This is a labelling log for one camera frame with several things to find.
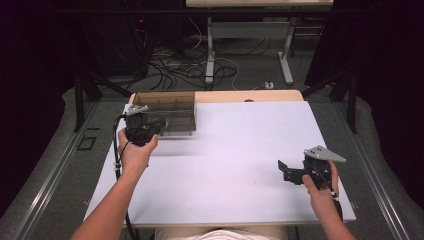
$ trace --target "desk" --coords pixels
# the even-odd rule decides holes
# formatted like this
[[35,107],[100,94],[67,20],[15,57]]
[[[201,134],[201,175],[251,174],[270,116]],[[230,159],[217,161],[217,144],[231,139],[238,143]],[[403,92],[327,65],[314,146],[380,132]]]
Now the desk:
[[[278,97],[272,101],[267,93]],[[258,102],[261,96],[266,102]],[[160,138],[128,210],[134,226],[318,223],[305,187],[285,182],[277,167],[280,159],[302,168],[304,149],[325,146],[300,92],[196,92],[195,98],[197,130]],[[252,98],[255,102],[243,102]],[[86,217],[116,181],[112,149]],[[339,186],[344,218],[353,221]]]
[[[186,0],[187,7],[330,7],[333,0]],[[296,18],[289,22],[212,22],[208,17],[208,63],[205,83],[213,83],[215,52],[213,38],[273,38],[285,39],[284,49],[278,52],[286,84],[293,84],[287,56],[290,49]]]

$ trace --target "person's left hand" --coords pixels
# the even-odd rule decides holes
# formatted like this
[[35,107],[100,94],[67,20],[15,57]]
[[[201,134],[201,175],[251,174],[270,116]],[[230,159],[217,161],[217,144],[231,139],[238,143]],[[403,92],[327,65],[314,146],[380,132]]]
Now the person's left hand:
[[158,145],[158,136],[154,135],[152,140],[143,147],[128,142],[125,129],[118,132],[118,151],[122,161],[122,175],[131,175],[140,178],[149,165],[149,158]]

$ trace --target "black handheld device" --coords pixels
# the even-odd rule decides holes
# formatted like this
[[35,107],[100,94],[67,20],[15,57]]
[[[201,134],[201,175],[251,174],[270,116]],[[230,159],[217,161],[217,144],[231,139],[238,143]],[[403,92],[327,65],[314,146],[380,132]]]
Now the black handheld device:
[[315,186],[318,189],[324,189],[328,183],[331,184],[331,170],[328,161],[346,162],[345,158],[322,146],[307,149],[304,154],[303,169],[288,168],[286,164],[278,160],[278,168],[284,173],[284,181],[301,185],[303,184],[302,176],[309,174]]
[[147,106],[141,107],[131,105],[125,117],[125,135],[128,141],[137,146],[144,146],[155,134],[160,134],[167,127],[167,122],[163,118],[148,121]]

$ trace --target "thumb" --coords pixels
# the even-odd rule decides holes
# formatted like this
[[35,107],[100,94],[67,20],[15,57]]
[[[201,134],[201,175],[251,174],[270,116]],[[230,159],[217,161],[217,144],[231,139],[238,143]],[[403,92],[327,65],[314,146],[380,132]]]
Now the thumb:
[[150,142],[148,142],[146,145],[144,145],[145,148],[147,148],[150,152],[153,152],[153,150],[158,146],[158,135],[153,135]]
[[308,174],[305,174],[302,176],[303,184],[305,184],[305,187],[308,189],[308,192],[310,195],[315,195],[318,192],[317,187],[315,186],[314,181],[312,180],[311,176]]

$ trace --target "cable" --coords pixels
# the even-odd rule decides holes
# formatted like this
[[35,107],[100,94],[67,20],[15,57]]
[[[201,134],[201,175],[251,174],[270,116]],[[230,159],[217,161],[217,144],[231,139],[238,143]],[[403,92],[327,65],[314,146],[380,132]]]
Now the cable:
[[[117,130],[118,130],[119,122],[121,121],[121,119],[125,119],[125,117],[126,117],[125,114],[119,115],[119,117],[116,118],[116,120],[113,124],[113,148],[114,148],[114,153],[115,153],[115,164],[114,165],[115,165],[115,175],[116,175],[117,181],[121,177],[121,166],[122,165],[121,165],[121,158],[118,156],[118,141],[117,141],[117,138],[116,138],[116,133],[117,133]],[[124,150],[127,147],[127,145],[130,143],[130,140],[131,139],[129,139],[128,142],[125,144],[124,148],[122,149],[120,156],[122,156],[122,154],[124,153]],[[134,229],[132,228],[128,211],[127,211],[127,214],[125,215],[125,223],[127,225],[128,232],[131,236],[131,239],[133,239],[133,240],[138,239],[137,232],[134,231]]]

